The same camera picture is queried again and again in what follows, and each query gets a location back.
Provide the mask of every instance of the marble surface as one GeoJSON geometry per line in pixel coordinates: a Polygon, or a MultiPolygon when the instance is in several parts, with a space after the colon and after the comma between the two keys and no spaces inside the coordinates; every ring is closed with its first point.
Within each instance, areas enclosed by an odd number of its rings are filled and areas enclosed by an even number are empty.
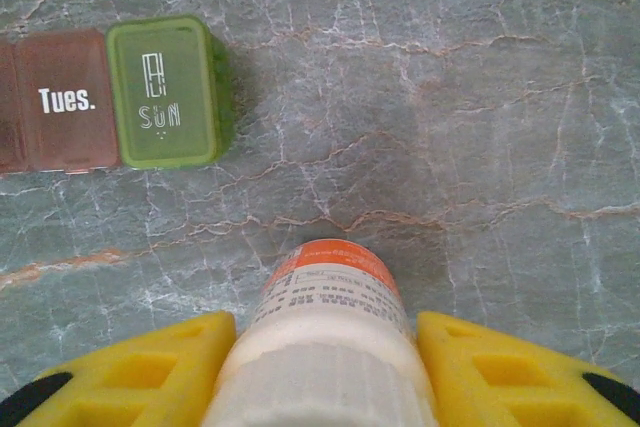
{"type": "Polygon", "coordinates": [[[242,328],[325,236],[430,309],[640,387],[640,0],[0,0],[0,30],[199,15],[232,54],[215,166],[0,180],[0,397],[203,312],[242,328]]]}

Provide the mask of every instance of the white bottle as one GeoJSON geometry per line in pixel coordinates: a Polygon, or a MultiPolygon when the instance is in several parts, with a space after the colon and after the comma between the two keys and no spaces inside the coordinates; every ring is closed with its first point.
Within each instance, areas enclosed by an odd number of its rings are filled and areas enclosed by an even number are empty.
{"type": "Polygon", "coordinates": [[[342,240],[298,247],[267,283],[203,427],[432,427],[433,393],[395,282],[342,240]]]}

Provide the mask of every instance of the green pill box compartment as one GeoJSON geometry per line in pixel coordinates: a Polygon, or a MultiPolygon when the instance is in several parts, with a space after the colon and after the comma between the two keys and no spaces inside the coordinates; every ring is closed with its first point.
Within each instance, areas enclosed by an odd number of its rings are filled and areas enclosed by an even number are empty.
{"type": "Polygon", "coordinates": [[[136,20],[107,32],[122,160],[178,168],[216,160],[233,138],[224,46],[196,17],[136,20]]]}

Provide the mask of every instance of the bottle label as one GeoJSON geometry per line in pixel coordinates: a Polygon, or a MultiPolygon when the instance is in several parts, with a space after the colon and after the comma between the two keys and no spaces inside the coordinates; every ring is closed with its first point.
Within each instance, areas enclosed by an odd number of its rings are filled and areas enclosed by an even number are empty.
{"type": "Polygon", "coordinates": [[[411,327],[391,273],[357,244],[320,240],[295,249],[275,271],[251,325],[289,309],[335,306],[390,323],[411,339],[411,327]]]}

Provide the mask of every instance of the yellow plastic object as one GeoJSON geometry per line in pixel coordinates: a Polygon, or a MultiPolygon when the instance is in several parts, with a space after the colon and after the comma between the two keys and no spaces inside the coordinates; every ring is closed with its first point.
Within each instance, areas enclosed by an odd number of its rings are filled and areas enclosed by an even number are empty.
{"type": "Polygon", "coordinates": [[[418,316],[441,427],[632,427],[583,378],[604,369],[479,325],[418,316]]]}
{"type": "Polygon", "coordinates": [[[196,427],[235,335],[218,312],[59,365],[40,377],[73,378],[19,427],[196,427]]]}

